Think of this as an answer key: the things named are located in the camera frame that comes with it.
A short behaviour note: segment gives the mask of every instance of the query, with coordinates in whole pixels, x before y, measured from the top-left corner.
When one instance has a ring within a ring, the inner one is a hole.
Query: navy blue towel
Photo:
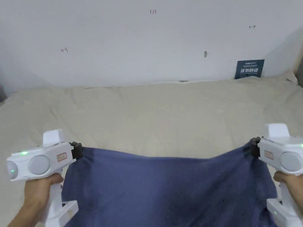
[[[67,170],[62,200],[77,200],[67,226],[276,226],[277,191],[249,145],[215,158],[144,157],[84,148]]]

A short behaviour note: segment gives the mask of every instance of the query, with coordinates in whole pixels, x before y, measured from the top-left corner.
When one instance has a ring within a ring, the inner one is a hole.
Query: beige fabric surface
[[[62,128],[69,141],[132,154],[210,158],[261,136],[265,123],[303,136],[302,103],[303,88],[285,75],[18,92],[0,107],[0,226],[23,201],[24,183],[9,181],[6,158],[40,145],[45,131]]]

